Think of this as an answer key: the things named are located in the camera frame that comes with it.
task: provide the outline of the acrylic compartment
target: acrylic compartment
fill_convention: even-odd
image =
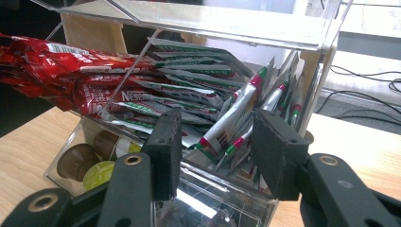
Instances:
[[[110,128],[94,119],[82,117],[60,153],[45,172],[46,179],[68,190],[73,196],[84,193],[84,183],[60,176],[58,164],[63,154],[76,145],[88,144],[95,147],[95,137],[101,131],[128,139],[134,144],[141,144],[140,140],[132,140],[113,127]],[[103,143],[102,146],[114,147],[113,151],[115,151],[118,145],[113,143]],[[250,190],[245,184],[231,183],[231,181],[220,178],[211,171],[204,170],[184,159],[181,162],[177,197],[170,201],[157,201],[155,204],[157,226],[262,227],[270,223],[278,201],[270,194],[260,194],[257,190]]]

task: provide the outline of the floor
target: floor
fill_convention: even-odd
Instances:
[[[25,35],[44,39],[60,21],[58,13],[43,9],[30,1],[21,1],[20,10],[0,8],[0,32],[12,35]],[[319,13],[320,1],[310,0],[308,10]],[[343,67],[360,74],[386,71],[401,71],[401,61],[364,56],[338,51],[333,65]],[[379,79],[397,79],[399,73],[385,74]],[[342,120],[365,125],[367,127],[401,134],[401,95],[388,88],[388,82],[378,82],[354,76],[345,76],[330,71],[322,91],[315,113],[324,104],[325,99],[333,92],[352,91],[375,96],[389,103],[391,107],[372,101],[367,96],[355,96],[343,93],[331,96],[319,114],[336,117],[345,113]],[[7,85],[0,84],[0,137],[25,124],[33,117],[53,107],[40,98],[27,98]]]

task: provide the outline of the circular hole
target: circular hole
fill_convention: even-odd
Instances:
[[[51,198],[46,197],[46,198],[43,198],[43,199],[37,201],[37,202],[35,203],[35,206],[37,206],[37,207],[44,207],[44,206],[47,206],[50,202],[51,202]]]
[[[365,223],[369,226],[369,227],[383,227],[382,224],[380,224],[379,222],[373,220],[373,219],[366,219]]]
[[[40,212],[51,207],[58,199],[59,197],[56,194],[42,195],[33,200],[27,209],[30,212]]]
[[[131,225],[131,220],[129,218],[122,218],[115,224],[115,227],[127,227],[130,225]]]
[[[313,143],[313,141],[315,141],[315,137],[313,136],[313,134],[310,131],[305,132],[304,139],[309,141],[311,144]]]
[[[339,161],[333,157],[323,155],[319,158],[322,163],[329,165],[329,166],[336,166],[339,164]]]
[[[130,157],[128,160],[127,160],[127,162],[129,162],[129,163],[136,163],[136,162],[138,162],[138,157]]]
[[[164,139],[156,139],[155,142],[159,143],[159,144],[163,144],[165,142],[165,140]]]
[[[130,156],[130,157],[127,157],[127,158],[124,160],[124,163],[125,163],[126,165],[133,166],[133,165],[137,165],[137,164],[140,163],[141,161],[142,161],[141,156],[132,155],[132,156]]]

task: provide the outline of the clear plastic edge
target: clear plastic edge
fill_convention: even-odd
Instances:
[[[247,35],[240,35],[240,34],[235,34],[235,33],[224,33],[224,32],[218,32],[215,30],[207,30],[207,29],[196,29],[194,27],[190,26],[174,26],[174,25],[169,25],[168,23],[165,24],[160,24],[160,23],[152,23],[151,21],[141,21],[139,18],[135,17],[130,9],[126,9],[124,5],[122,5],[122,1],[114,1],[114,0],[107,0],[105,1],[106,4],[109,4],[109,7],[111,10],[108,11],[119,11],[118,16],[110,16],[102,13],[94,13],[94,12],[89,12],[89,11],[78,11],[77,9],[70,8],[70,7],[55,7],[51,6],[48,3],[45,3],[44,1],[39,1],[39,0],[31,0],[47,9],[55,10],[59,13],[74,13],[74,14],[79,14],[81,16],[86,16],[86,17],[92,17],[96,18],[99,20],[112,20],[115,22],[119,22],[122,24],[128,24],[128,25],[135,25],[135,26],[145,26],[145,27],[150,27],[150,28],[156,28],[156,29],[165,29],[165,30],[172,30],[172,31],[179,31],[179,32],[186,32],[186,33],[191,33],[191,34],[198,34],[202,36],[208,36],[208,37],[216,37],[216,38],[221,38],[221,39],[230,39],[230,40],[236,40],[240,42],[244,42],[250,45],[269,45],[269,46],[278,46],[278,47],[284,47],[284,48],[292,48],[292,49],[299,49],[299,50],[307,50],[307,51],[319,51],[319,52],[324,52],[326,51],[326,47],[329,46],[331,43],[333,43],[335,36],[337,35],[340,25],[342,23],[342,19],[344,18],[347,9],[349,9],[349,6],[352,3],[352,0],[348,1],[348,5],[346,10],[342,10],[342,14],[340,17],[337,17],[337,12],[339,11],[339,6],[341,3],[341,0],[331,0],[328,2],[326,5],[328,9],[324,12],[324,17],[319,18],[319,19],[324,19],[323,22],[323,27],[316,27],[316,29],[321,30],[321,37],[316,37],[318,39],[316,42],[312,42],[313,44],[308,44],[308,43],[303,43],[300,41],[297,41],[296,39],[292,41],[285,41],[282,39],[270,39],[269,37],[257,37],[257,36],[247,36]],[[289,19],[291,16],[294,16],[292,14],[285,14],[285,13],[277,13],[277,14],[283,14],[284,16],[288,17]]]

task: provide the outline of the transparent panel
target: transparent panel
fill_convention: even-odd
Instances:
[[[175,30],[247,44],[325,50],[333,43],[350,3],[324,1],[321,13],[305,15],[307,1],[38,1],[49,9],[126,24]]]

